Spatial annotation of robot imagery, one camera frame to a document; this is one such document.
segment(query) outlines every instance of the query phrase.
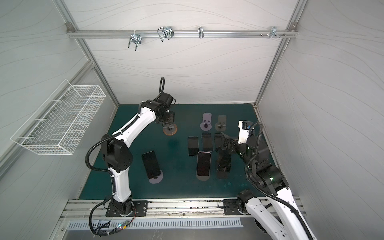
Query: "black smartphone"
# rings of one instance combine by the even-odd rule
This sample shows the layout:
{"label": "black smartphone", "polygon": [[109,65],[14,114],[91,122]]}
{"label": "black smartphone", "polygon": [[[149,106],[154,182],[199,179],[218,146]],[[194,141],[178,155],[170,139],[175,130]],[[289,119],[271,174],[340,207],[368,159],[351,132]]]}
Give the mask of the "black smartphone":
{"label": "black smartphone", "polygon": [[188,156],[197,156],[199,152],[199,138],[197,136],[188,137]]}
{"label": "black smartphone", "polygon": [[213,152],[212,134],[205,132],[201,134],[201,137],[203,139],[203,152]]}
{"label": "black smartphone", "polygon": [[144,153],[141,155],[141,158],[143,159],[148,179],[160,176],[160,167],[154,151]]}
{"label": "black smartphone", "polygon": [[218,148],[223,146],[224,136],[222,133],[217,132],[214,134],[214,138],[215,138],[215,150],[216,152],[218,152]]}
{"label": "black smartphone", "polygon": [[196,170],[197,178],[202,181],[208,180],[210,169],[211,169],[211,153],[198,152],[197,170]]}

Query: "metal basket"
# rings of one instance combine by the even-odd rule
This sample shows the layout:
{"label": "metal basket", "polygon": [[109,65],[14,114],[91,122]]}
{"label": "metal basket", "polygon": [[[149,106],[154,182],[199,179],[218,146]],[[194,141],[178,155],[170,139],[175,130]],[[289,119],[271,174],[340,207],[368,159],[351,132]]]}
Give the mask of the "metal basket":
{"label": "metal basket", "polygon": [[105,99],[98,85],[75,86],[67,80],[55,92],[59,97],[47,99],[11,137],[38,155],[72,155]]}

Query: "green mat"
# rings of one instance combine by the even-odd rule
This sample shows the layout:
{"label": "green mat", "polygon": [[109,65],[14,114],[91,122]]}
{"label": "green mat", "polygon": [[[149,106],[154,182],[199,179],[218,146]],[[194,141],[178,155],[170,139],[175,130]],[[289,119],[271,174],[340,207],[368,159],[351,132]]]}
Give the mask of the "green mat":
{"label": "green mat", "polygon": [[[130,120],[137,113],[137,106],[120,105],[108,134],[120,129]],[[189,136],[199,137],[202,150],[201,134],[204,131],[200,129],[200,123],[203,113],[212,113],[212,129],[208,131],[212,134],[212,139],[216,132],[214,124],[218,115],[227,116],[227,129],[224,133],[235,137],[239,133],[238,121],[257,121],[251,104],[176,104],[171,110],[175,112],[177,125],[175,135],[165,135],[161,125],[152,122],[129,148],[134,157],[129,169],[129,186],[134,199],[235,197],[242,190],[253,188],[245,179],[244,163],[236,154],[232,155],[229,179],[217,179],[215,166],[218,153],[212,152],[210,178],[205,182],[196,178],[197,157],[188,156]],[[158,184],[149,183],[141,159],[141,155],[149,151],[155,151],[164,174],[163,180]],[[106,168],[101,154],[98,155],[94,166]],[[111,194],[111,191],[109,175],[105,172],[92,171],[80,199],[104,199]]]}

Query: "wire mesh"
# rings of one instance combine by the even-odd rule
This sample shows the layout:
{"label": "wire mesh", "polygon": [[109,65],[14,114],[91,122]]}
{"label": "wire mesh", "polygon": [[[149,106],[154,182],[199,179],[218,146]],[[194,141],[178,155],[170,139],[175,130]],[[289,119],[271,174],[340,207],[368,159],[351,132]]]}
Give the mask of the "wire mesh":
{"label": "wire mesh", "polygon": [[71,155],[105,97],[98,85],[70,85],[22,141],[13,141],[39,155]]}

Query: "enclosure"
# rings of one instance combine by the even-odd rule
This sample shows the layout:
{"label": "enclosure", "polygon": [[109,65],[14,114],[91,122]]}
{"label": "enclosure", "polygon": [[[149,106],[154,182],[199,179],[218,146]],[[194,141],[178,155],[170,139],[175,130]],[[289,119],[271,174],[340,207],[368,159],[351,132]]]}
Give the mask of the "enclosure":
{"label": "enclosure", "polygon": [[[197,178],[188,138],[201,150],[211,133],[215,146],[216,132],[239,136],[239,121],[262,123],[269,163],[316,238],[384,238],[383,12],[382,0],[1,2],[0,238],[93,239],[83,223],[112,186],[86,153],[156,100],[161,77],[176,133],[152,122],[129,143],[129,188],[149,217],[105,238],[271,239],[250,215],[202,222],[223,220],[222,199],[253,187],[237,155],[217,177],[214,148],[209,179]],[[107,168],[100,147],[89,159]],[[198,227],[139,226],[188,221]]]}

